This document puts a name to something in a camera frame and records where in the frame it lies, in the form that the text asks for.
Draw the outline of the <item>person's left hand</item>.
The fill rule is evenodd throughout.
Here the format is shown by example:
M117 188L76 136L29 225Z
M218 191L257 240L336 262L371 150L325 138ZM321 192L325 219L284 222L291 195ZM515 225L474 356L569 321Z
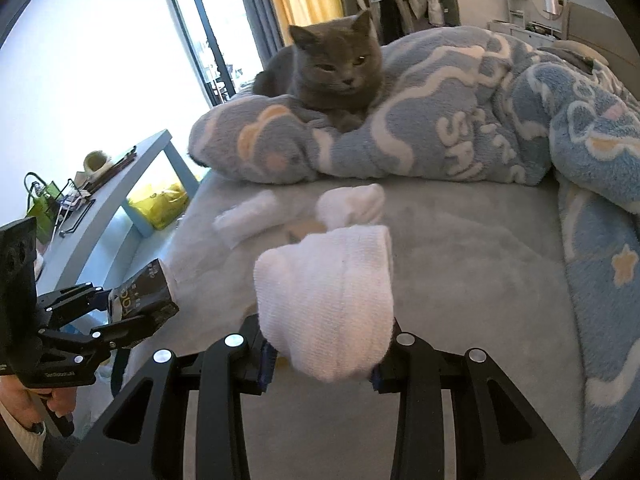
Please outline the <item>person's left hand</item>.
M43 417L38 404L45 405L56 417L72 414L76 408L77 389L29 389L14 375L1 377L1 403L24 428L40 424Z

